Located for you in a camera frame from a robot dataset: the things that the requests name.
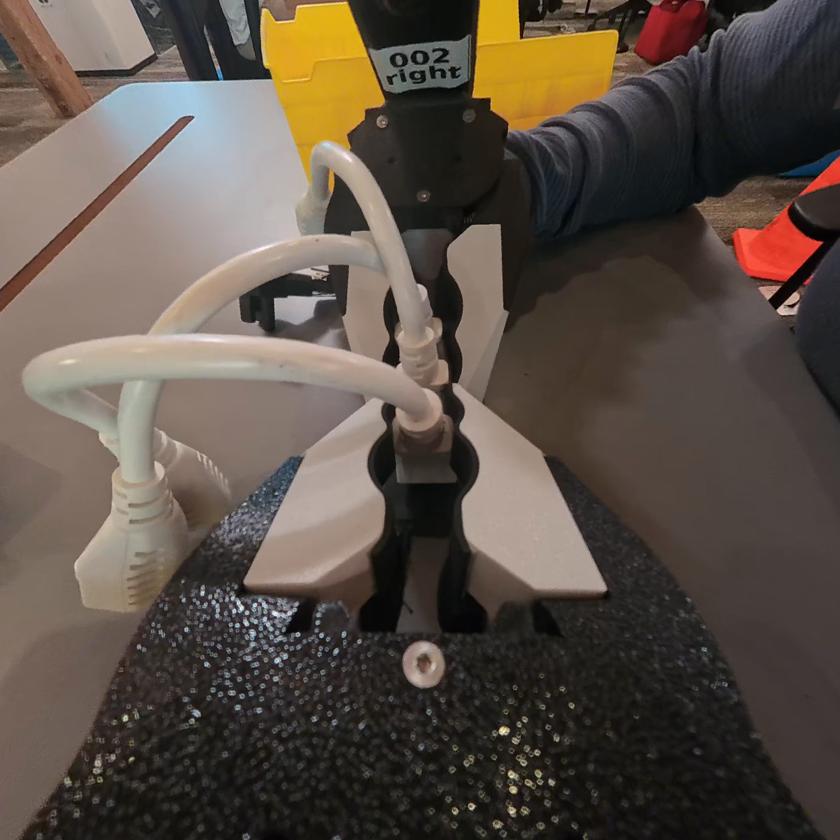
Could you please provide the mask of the person's right forearm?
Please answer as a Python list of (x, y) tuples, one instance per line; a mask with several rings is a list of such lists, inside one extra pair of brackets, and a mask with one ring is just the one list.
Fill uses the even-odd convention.
[(604, 96), (509, 134), (531, 234), (677, 214), (838, 150), (839, 2), (783, 1)]

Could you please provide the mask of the yellow plastic bin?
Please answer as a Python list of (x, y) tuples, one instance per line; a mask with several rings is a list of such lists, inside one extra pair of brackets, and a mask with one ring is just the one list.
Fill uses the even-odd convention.
[[(481, 2), (474, 95), (489, 98), (510, 129), (530, 129), (607, 92), (616, 42), (611, 29), (523, 39), (515, 2)], [(264, 9), (260, 46), (310, 176), (313, 146), (348, 148), (365, 111), (383, 104), (382, 90), (347, 3), (304, 5), (285, 22)]]

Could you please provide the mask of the orange cone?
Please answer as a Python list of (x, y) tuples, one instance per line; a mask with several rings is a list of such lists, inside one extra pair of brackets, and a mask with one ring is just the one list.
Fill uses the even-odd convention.
[(732, 238), (736, 258), (748, 276), (779, 282), (787, 281), (819, 247), (793, 225), (787, 208), (766, 227), (739, 228)]

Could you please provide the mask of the white floor unit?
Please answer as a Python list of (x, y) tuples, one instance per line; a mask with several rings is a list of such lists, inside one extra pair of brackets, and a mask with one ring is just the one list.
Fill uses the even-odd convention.
[(156, 60), (131, 1), (31, 1), (81, 77), (130, 77)]

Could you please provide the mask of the wooden post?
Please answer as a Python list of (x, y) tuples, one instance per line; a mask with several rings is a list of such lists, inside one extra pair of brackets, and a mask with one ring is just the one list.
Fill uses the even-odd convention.
[(29, 1), (1, 2), (1, 32), (58, 117), (75, 118), (93, 105), (91, 94)]

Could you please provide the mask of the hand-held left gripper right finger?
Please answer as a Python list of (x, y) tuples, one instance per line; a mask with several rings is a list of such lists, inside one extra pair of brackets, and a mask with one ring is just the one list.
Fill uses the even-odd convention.
[(467, 592), (478, 602), (597, 599), (607, 592), (543, 453), (454, 386), (459, 424), (478, 457), (461, 504), (470, 551)]

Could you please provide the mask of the red bag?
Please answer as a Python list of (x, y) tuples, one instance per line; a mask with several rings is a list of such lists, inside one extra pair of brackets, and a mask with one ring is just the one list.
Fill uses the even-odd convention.
[(634, 52), (654, 66), (685, 56), (699, 43), (707, 22), (706, 2), (659, 2), (647, 13)]

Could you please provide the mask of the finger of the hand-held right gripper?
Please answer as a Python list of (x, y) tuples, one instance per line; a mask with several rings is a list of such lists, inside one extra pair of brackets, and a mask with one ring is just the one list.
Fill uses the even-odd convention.
[(350, 350), (390, 366), (399, 365), (395, 331), (400, 316), (391, 283), (382, 273), (381, 261), (374, 268), (350, 267), (346, 291), (346, 336)]
[(438, 279), (438, 318), (450, 380), (484, 402), (508, 320), (500, 225), (472, 225), (448, 244)]

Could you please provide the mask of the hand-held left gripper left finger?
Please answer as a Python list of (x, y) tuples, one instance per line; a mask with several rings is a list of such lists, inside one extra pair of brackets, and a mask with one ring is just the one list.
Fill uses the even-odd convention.
[(371, 553), (385, 529), (385, 499), (368, 458), (385, 432), (371, 399), (311, 446), (247, 572), (249, 593), (369, 599)]

